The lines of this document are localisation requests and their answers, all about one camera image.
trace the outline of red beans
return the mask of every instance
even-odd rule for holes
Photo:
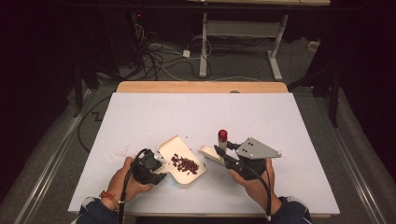
[[[197,170],[199,168],[199,165],[197,165],[194,161],[189,160],[187,158],[183,157],[178,157],[178,155],[175,153],[175,156],[172,157],[173,165],[177,167],[177,170],[180,172],[186,172],[186,171],[191,171],[193,175],[197,174]]]

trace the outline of finger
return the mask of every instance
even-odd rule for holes
[[[122,166],[122,169],[129,170],[129,168],[131,168],[131,164],[133,161],[134,161],[134,159],[132,157],[125,158],[125,162]]]
[[[153,184],[147,184],[147,185],[144,185],[144,186],[145,186],[145,188],[144,188],[145,192],[151,191],[152,188],[154,188]]]
[[[265,163],[266,163],[267,171],[273,172],[273,171],[274,171],[274,167],[272,166],[272,160],[271,160],[271,158],[266,158],[266,159],[265,159]]]
[[[244,186],[246,183],[246,180],[244,179],[244,177],[242,177],[240,174],[238,174],[235,170],[228,170],[228,172],[230,173],[231,177],[233,178],[233,181],[235,181],[236,183]]]

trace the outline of bracelet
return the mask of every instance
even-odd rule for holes
[[[116,200],[114,200],[114,196],[116,196],[116,195],[110,194],[104,190],[99,195],[100,198],[109,198],[111,200],[111,202],[113,202],[114,205],[116,205],[116,210],[120,210],[120,204],[117,203]]]

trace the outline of white metal frame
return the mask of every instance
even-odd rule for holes
[[[208,35],[232,35],[232,36],[256,36],[275,37],[274,48],[267,51],[268,60],[271,65],[276,81],[282,80],[279,67],[276,62],[276,53],[279,49],[282,35],[286,28],[289,15],[284,15],[281,22],[253,22],[253,21],[209,21],[207,13],[204,13],[202,31],[202,51],[200,61],[200,77],[206,77]]]

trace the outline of table leg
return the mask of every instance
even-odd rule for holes
[[[206,77],[206,63],[207,63],[207,49],[206,49],[206,38],[207,38],[207,13],[204,13],[204,20],[202,24],[202,50],[201,50],[201,61],[199,66],[199,76]]]
[[[288,17],[289,17],[289,15],[284,15],[282,17],[282,22],[279,24],[279,28],[277,29],[274,49],[268,50],[268,52],[267,52],[268,60],[271,64],[271,68],[272,68],[274,78],[276,81],[282,80],[282,76],[279,71],[279,66],[277,65],[277,62],[276,62],[276,53],[277,53],[277,50],[279,49],[280,41],[282,40],[282,35],[283,35],[283,32],[285,31],[286,22],[288,21]]]

